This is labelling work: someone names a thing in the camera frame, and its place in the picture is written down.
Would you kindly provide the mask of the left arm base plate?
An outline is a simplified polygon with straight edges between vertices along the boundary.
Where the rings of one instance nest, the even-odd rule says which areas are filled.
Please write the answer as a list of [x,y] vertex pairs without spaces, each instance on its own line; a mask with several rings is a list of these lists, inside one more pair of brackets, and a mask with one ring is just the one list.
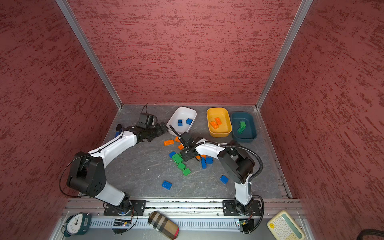
[[142,216],[146,207],[146,200],[126,200],[118,206],[109,203],[104,204],[104,216]]

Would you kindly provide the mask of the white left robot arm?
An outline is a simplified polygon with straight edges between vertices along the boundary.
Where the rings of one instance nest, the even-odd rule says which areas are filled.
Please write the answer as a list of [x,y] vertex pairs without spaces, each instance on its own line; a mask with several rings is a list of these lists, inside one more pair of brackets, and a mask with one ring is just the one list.
[[130,126],[103,146],[89,153],[79,152],[71,162],[67,186],[89,197],[107,203],[125,214],[131,207],[127,193],[107,182],[105,168],[120,154],[141,142],[151,142],[167,133],[165,123],[144,127]]

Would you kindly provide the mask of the orange lego stack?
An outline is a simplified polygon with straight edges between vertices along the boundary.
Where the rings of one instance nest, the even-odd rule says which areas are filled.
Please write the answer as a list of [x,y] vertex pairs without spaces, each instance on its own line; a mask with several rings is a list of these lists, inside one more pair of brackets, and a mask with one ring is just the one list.
[[198,156],[196,156],[195,158],[197,159],[197,160],[199,160],[199,161],[201,161],[202,159],[206,159],[206,155],[198,155]]

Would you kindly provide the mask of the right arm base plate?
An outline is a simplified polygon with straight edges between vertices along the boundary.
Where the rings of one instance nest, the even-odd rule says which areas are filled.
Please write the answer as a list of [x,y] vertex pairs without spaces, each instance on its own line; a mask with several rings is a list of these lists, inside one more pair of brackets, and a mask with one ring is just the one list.
[[242,205],[236,200],[224,200],[224,216],[256,216],[262,215],[262,206],[260,201],[250,201],[247,205]]

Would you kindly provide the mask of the blue lego long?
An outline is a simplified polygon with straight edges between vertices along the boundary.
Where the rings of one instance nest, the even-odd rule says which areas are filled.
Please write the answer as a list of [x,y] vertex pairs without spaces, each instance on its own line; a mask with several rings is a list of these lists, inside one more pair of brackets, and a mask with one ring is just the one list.
[[202,158],[201,164],[202,164],[202,169],[206,169],[207,168],[207,163],[206,163],[206,159],[205,158]]

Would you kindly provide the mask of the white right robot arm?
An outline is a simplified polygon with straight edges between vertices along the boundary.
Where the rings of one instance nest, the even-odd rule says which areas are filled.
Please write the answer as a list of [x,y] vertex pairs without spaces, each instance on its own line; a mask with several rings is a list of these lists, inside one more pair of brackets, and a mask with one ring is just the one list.
[[236,141],[216,143],[203,138],[181,139],[181,157],[188,161],[203,155],[220,161],[229,178],[235,183],[235,206],[240,215],[247,215],[253,204],[251,181],[263,170],[263,162],[254,151]]

